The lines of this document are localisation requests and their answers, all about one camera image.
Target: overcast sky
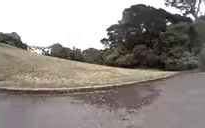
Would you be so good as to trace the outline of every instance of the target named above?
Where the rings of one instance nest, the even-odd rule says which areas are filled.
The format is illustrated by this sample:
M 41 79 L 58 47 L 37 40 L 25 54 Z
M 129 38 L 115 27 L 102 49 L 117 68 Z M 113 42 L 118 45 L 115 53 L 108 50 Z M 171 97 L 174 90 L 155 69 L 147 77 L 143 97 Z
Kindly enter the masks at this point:
M 17 32 L 28 45 L 103 48 L 106 28 L 139 3 L 165 8 L 164 0 L 0 0 L 0 32 Z

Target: road edge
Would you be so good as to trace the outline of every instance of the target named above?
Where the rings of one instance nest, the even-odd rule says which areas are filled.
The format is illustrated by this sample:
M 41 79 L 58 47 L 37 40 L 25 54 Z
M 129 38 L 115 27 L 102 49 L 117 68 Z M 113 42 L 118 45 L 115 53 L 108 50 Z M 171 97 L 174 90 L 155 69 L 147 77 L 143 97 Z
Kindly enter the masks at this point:
M 87 86 L 87 87 L 75 87 L 75 88 L 14 88 L 14 87 L 0 87 L 0 92 L 15 93 L 15 94 L 67 94 L 77 92 L 91 92 L 91 91 L 102 91 L 109 89 L 116 89 L 120 87 L 132 86 L 135 84 L 145 84 L 149 82 L 155 82 L 160 80 L 166 80 L 174 76 L 180 75 L 184 72 L 178 72 L 160 78 L 148 79 L 143 81 L 133 81 L 120 84 L 107 84 L 99 86 Z

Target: grassy slope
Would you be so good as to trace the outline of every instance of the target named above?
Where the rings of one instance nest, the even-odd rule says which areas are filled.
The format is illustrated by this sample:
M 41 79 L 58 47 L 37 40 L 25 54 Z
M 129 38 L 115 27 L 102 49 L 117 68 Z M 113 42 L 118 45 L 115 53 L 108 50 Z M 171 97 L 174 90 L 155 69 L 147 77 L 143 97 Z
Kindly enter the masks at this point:
M 173 72 L 86 64 L 0 46 L 0 86 L 68 88 L 140 81 L 171 74 Z

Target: bush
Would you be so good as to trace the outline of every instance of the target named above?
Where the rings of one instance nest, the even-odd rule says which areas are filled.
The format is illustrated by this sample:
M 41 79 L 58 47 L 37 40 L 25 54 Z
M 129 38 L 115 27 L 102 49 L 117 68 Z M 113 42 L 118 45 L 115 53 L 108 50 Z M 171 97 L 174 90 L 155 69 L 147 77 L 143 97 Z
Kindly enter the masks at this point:
M 9 44 L 27 50 L 27 44 L 21 41 L 20 36 L 16 32 L 2 33 L 0 32 L 0 43 Z
M 101 50 L 88 48 L 83 51 L 84 61 L 87 63 L 102 64 L 102 54 L 103 51 Z
M 156 55 L 152 49 L 145 45 L 137 45 L 133 49 L 133 55 L 141 67 L 159 67 L 159 56 Z
M 134 67 L 137 64 L 137 60 L 133 54 L 129 53 L 119 57 L 116 60 L 116 64 L 120 67 Z
M 182 47 L 172 48 L 168 53 L 161 54 L 160 59 L 165 70 L 181 71 L 198 67 L 197 57 Z

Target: asphalt road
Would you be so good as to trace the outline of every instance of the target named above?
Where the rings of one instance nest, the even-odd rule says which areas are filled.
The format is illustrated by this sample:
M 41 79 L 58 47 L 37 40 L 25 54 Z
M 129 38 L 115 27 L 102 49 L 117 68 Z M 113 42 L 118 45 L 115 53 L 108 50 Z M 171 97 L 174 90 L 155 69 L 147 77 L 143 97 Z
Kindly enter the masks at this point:
M 86 94 L 0 94 L 0 128 L 205 128 L 205 73 Z

